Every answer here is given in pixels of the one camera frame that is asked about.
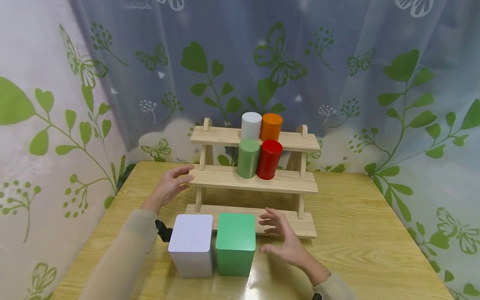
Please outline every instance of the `wooden shelf tier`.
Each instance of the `wooden shelf tier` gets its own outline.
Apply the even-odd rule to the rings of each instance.
[[[315,225],[313,224],[312,214],[304,213],[303,219],[298,219],[297,212],[289,210],[280,210],[286,217],[292,229],[297,236],[301,239],[311,239],[317,237],[315,231]],[[195,204],[188,204],[185,210],[186,214],[203,214],[213,215],[213,229],[216,231],[218,227],[218,216],[220,213],[232,213],[232,214],[250,214],[255,215],[255,232],[257,235],[276,236],[276,234],[267,234],[264,232],[267,228],[273,226],[261,226],[258,224],[260,221],[260,215],[265,213],[265,209],[262,208],[248,208],[248,207],[232,207],[232,206],[219,206],[219,205],[202,205],[200,212],[195,212]]]
[[[204,131],[203,126],[196,126],[193,129],[190,141],[204,145],[238,147],[241,141],[240,129],[208,127],[208,130]],[[317,139],[312,133],[307,134],[307,137],[303,138],[299,132],[281,132],[278,142],[282,144],[284,151],[318,152],[320,150]]]
[[[190,171],[194,175],[188,184],[190,186],[293,194],[318,193],[311,172],[306,172],[305,178],[301,178],[298,171],[277,170],[273,179],[263,180],[256,175],[250,179],[242,178],[237,173],[237,167],[206,165],[205,170],[200,171],[199,165],[194,166]]]

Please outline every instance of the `hand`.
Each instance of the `hand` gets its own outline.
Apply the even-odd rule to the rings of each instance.
[[[273,208],[267,207],[265,210],[267,212],[260,215],[262,221],[259,224],[275,226],[275,228],[265,229],[265,233],[278,234],[284,242],[281,247],[265,244],[260,251],[271,253],[287,264],[299,268],[305,272],[314,287],[325,282],[331,275],[330,271],[305,249],[285,215]]]
[[[278,234],[284,242],[281,247],[271,244],[263,245],[260,251],[271,253],[287,264],[300,268],[305,258],[310,255],[307,249],[301,244],[283,213],[273,208],[266,208],[265,210],[267,212],[260,215],[262,221],[260,221],[259,224],[275,226],[275,228],[265,229],[265,233]]]
[[[158,214],[162,206],[170,203],[179,192],[188,188],[186,184],[193,179],[193,175],[188,175],[191,169],[193,165],[185,165],[165,172],[141,208]]]

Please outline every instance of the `orange canister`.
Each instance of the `orange canister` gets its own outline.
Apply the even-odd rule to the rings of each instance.
[[[282,129],[283,118],[277,114],[264,114],[262,118],[262,129],[260,139],[262,141],[278,141],[280,130]]]

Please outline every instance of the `cylindrical tin can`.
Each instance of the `cylindrical tin can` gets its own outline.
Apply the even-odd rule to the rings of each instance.
[[[260,154],[260,144],[254,139],[243,139],[239,143],[239,163],[237,172],[242,178],[255,176]]]
[[[280,130],[282,129],[283,118],[277,114],[268,113],[262,118],[262,130],[260,139],[262,141],[278,141]]]
[[[276,167],[282,155],[282,145],[273,140],[262,143],[260,159],[258,160],[257,176],[264,180],[270,180],[275,176]]]
[[[260,137],[262,116],[259,113],[249,111],[241,116],[241,138],[257,140]]]

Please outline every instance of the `white canister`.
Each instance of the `white canister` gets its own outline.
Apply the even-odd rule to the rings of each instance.
[[[262,116],[259,113],[253,111],[244,113],[241,117],[241,138],[258,140],[261,126]]]

